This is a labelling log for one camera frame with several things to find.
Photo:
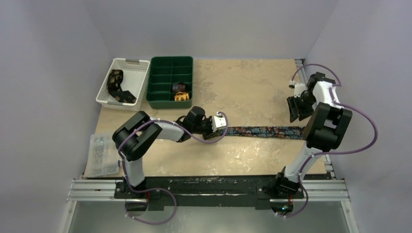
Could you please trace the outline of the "navy floral tie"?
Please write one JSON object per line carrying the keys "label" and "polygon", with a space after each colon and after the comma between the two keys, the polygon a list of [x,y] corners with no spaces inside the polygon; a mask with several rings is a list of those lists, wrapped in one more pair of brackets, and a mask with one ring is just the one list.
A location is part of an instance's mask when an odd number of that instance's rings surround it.
{"label": "navy floral tie", "polygon": [[304,129],[304,126],[237,126],[229,127],[225,135],[302,140]]}

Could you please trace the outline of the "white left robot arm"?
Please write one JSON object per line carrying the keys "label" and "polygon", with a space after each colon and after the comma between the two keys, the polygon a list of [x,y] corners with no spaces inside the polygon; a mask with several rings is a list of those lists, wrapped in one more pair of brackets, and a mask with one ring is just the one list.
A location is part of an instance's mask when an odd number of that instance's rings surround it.
{"label": "white left robot arm", "polygon": [[182,143],[192,138],[212,144],[222,140],[228,130],[225,113],[206,116],[205,110],[198,106],[192,107],[185,116],[175,121],[150,117],[146,112],[138,111],[112,134],[121,157],[126,193],[134,199],[143,196],[143,156],[156,140]]}

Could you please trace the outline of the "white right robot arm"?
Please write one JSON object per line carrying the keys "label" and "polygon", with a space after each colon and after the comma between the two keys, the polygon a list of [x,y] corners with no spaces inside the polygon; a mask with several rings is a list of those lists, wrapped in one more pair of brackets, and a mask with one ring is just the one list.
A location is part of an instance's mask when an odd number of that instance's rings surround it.
{"label": "white right robot arm", "polygon": [[305,143],[299,154],[276,176],[273,184],[276,196],[295,194],[317,157],[341,144],[353,114],[338,105],[335,84],[320,72],[312,74],[307,84],[293,84],[294,95],[287,98],[290,122],[306,118],[309,121],[303,130]]}

